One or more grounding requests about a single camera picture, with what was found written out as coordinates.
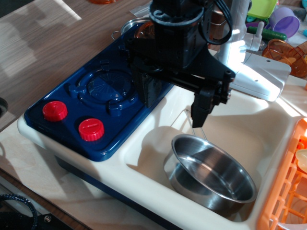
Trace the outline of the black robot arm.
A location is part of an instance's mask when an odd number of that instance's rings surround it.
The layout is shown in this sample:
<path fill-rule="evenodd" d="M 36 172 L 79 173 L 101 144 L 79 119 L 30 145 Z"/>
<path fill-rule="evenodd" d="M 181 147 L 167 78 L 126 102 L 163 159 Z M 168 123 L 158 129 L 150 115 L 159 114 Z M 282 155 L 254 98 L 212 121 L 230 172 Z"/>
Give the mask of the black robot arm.
<path fill-rule="evenodd" d="M 161 81 L 194 92 L 193 127 L 202 127 L 213 108 L 227 102 L 235 78 L 235 73 L 208 50 L 208 44 L 222 45 L 232 35 L 228 32 L 221 39 L 210 38 L 214 6 L 232 27 L 230 10 L 222 0 L 154 0 L 149 7 L 154 37 L 125 41 L 140 100 L 152 106 L 161 91 Z"/>

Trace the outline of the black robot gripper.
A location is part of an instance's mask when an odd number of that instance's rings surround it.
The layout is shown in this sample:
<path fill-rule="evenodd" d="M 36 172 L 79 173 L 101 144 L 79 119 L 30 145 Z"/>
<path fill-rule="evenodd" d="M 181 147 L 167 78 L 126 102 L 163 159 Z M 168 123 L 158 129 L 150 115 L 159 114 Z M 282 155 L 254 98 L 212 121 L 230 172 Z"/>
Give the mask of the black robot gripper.
<path fill-rule="evenodd" d="M 172 84 L 194 92 L 192 127 L 202 127 L 208 114 L 230 97 L 235 74 L 208 50 L 210 9 L 169 15 L 161 9 L 150 11 L 155 39 L 129 38 L 128 62 L 139 100 L 150 108 Z"/>

